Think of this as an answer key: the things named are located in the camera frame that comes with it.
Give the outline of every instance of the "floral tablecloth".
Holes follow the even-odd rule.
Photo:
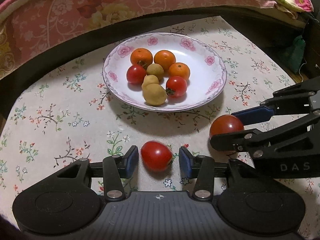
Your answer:
[[[77,158],[99,162],[109,155],[125,154],[131,145],[140,149],[149,140],[168,145],[174,158],[172,168],[154,176],[140,160],[132,179],[123,180],[127,193],[192,190],[194,180],[180,176],[177,156],[182,145],[193,155],[212,156],[217,162],[237,157],[252,164],[247,153],[227,156],[214,151],[208,142],[210,123],[219,115],[257,106],[270,98],[273,91],[294,82],[221,17],[154,32],[157,31],[185,34],[212,46],[228,71],[223,92],[211,103],[181,113],[147,112],[126,105],[109,92],[101,75],[104,58],[119,43],[58,67],[21,94],[0,137],[0,209],[12,223],[12,202],[22,190]],[[266,131],[297,117],[273,117],[253,127]],[[281,182],[301,194],[306,202],[307,213],[299,232],[305,238],[318,236],[320,180]],[[225,179],[215,179],[215,194],[225,188]],[[94,180],[92,189],[102,194],[102,179]]]

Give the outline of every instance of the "white plate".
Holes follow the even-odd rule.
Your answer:
[[[190,68],[190,78],[185,96],[167,99],[161,106],[148,105],[141,86],[127,82],[126,73],[132,65],[131,52],[146,48],[154,56],[158,51],[171,51],[177,62]],[[225,65],[219,55],[208,45],[196,39],[175,33],[148,33],[130,38],[107,56],[103,66],[103,78],[109,90],[125,103],[157,112],[178,112],[202,106],[215,99],[222,91],[227,78]],[[160,84],[165,88],[168,77]]]

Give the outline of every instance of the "bedspread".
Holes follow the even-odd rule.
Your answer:
[[[90,30],[145,14],[219,5],[274,8],[276,2],[274,0],[6,0],[0,6],[0,79],[43,51]]]

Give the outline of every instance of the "blue gripper pad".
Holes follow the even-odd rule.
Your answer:
[[[269,121],[270,118],[275,115],[275,112],[266,106],[257,106],[232,113],[232,115],[237,117],[243,125],[249,125]]]
[[[179,165],[181,176],[191,178],[191,162],[181,147],[179,149]]]
[[[126,168],[127,178],[132,177],[134,169],[136,168],[136,166],[138,164],[138,161],[139,161],[138,147],[134,146],[132,153],[129,155],[129,157],[127,159],[127,168]]]

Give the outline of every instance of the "compass logo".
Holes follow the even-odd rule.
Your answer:
[[[158,194],[158,195],[155,196],[155,198],[161,200],[161,199],[165,198],[165,196],[162,196],[161,194]]]

